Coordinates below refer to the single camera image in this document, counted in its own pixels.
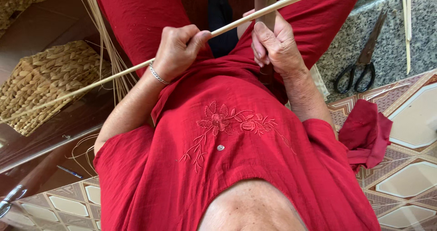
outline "red embroidery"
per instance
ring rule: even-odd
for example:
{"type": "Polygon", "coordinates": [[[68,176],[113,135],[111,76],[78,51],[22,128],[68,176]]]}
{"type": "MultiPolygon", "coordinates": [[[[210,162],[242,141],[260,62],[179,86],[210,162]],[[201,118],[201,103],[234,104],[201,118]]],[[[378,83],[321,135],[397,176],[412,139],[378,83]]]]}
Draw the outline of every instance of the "red embroidery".
{"type": "Polygon", "coordinates": [[[210,105],[205,107],[205,115],[209,119],[203,119],[201,121],[197,121],[197,125],[201,128],[206,129],[206,131],[201,134],[200,136],[196,137],[193,142],[195,143],[194,146],[190,147],[187,152],[182,156],[182,158],[179,160],[181,162],[182,160],[185,162],[188,158],[191,160],[191,156],[195,155],[195,159],[193,161],[194,170],[198,172],[198,168],[201,169],[201,165],[205,158],[203,157],[204,154],[207,154],[207,152],[202,151],[202,147],[206,144],[207,139],[207,133],[212,130],[212,135],[217,136],[219,132],[225,132],[228,135],[238,135],[239,133],[231,128],[229,125],[229,119],[235,119],[240,123],[240,130],[241,131],[255,131],[255,134],[258,134],[260,137],[265,132],[274,131],[275,133],[278,133],[283,142],[289,147],[292,148],[288,140],[281,134],[279,131],[274,127],[278,125],[275,122],[275,119],[269,119],[267,121],[267,117],[264,117],[262,114],[257,113],[255,115],[249,114],[247,116],[244,116],[244,112],[252,112],[252,110],[243,110],[238,113],[236,113],[235,108],[232,109],[230,116],[228,117],[228,107],[225,104],[221,105],[220,112],[216,113],[217,111],[217,105],[216,101],[213,101],[210,105]]]}

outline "red cloth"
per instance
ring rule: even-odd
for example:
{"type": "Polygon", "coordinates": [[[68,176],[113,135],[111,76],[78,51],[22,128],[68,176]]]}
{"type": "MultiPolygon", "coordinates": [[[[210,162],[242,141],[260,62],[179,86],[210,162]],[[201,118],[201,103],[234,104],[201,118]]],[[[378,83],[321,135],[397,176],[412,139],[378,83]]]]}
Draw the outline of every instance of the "red cloth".
{"type": "Polygon", "coordinates": [[[347,159],[355,173],[360,166],[366,169],[378,165],[390,145],[390,131],[393,124],[376,104],[360,99],[346,119],[338,134],[338,140],[349,151],[347,159]]]}
{"type": "MultiPolygon", "coordinates": [[[[280,10],[307,66],[328,48],[356,1],[303,0],[280,10]]],[[[180,0],[99,3],[134,64],[155,55],[164,26],[189,24],[180,0]]],[[[152,114],[155,129],[114,136],[98,152],[102,230],[196,230],[209,203],[248,178],[278,188],[309,230],[380,229],[331,126],[300,122],[281,104],[283,86],[271,93],[257,80],[252,27],[229,55],[201,52],[163,90],[152,114]]]]}

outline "hand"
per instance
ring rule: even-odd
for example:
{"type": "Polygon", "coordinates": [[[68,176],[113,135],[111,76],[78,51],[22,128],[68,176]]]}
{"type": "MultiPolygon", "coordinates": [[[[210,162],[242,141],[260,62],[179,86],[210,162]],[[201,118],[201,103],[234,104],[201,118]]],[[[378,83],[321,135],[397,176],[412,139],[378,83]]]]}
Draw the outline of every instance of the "hand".
{"type": "Polygon", "coordinates": [[[193,24],[182,28],[165,27],[153,68],[162,79],[171,82],[188,69],[209,39],[209,31],[200,31],[193,24]]]}
{"type": "Polygon", "coordinates": [[[274,70],[284,79],[295,75],[296,71],[307,70],[297,48],[293,29],[278,11],[276,11],[274,32],[262,22],[255,24],[251,47],[254,51],[255,62],[260,67],[271,62],[274,70]]]}

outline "blue pen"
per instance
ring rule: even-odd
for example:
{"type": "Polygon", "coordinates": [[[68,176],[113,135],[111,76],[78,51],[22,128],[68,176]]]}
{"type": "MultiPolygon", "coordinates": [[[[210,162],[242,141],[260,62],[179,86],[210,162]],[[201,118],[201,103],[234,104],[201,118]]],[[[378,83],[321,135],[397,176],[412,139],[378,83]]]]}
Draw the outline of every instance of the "blue pen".
{"type": "Polygon", "coordinates": [[[71,171],[69,169],[66,169],[66,168],[62,167],[61,165],[57,165],[57,167],[62,169],[62,170],[64,170],[64,171],[66,171],[66,172],[68,172],[68,173],[70,173],[70,174],[72,174],[72,175],[74,175],[74,176],[77,176],[79,178],[83,178],[83,176],[81,176],[80,174],[78,174],[76,172],[73,172],[73,171],[71,171]]]}

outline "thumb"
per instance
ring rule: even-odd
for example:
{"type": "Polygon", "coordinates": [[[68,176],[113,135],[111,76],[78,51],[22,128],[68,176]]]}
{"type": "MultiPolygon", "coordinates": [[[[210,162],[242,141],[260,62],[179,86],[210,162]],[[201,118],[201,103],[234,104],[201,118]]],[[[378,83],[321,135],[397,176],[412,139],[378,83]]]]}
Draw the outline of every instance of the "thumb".
{"type": "Polygon", "coordinates": [[[258,40],[269,51],[270,49],[277,49],[281,42],[276,38],[275,34],[267,28],[263,22],[257,22],[254,26],[255,34],[258,40]]]}
{"type": "Polygon", "coordinates": [[[205,30],[200,31],[191,38],[187,51],[191,54],[197,55],[199,50],[205,45],[205,43],[212,38],[211,32],[205,30]]]}

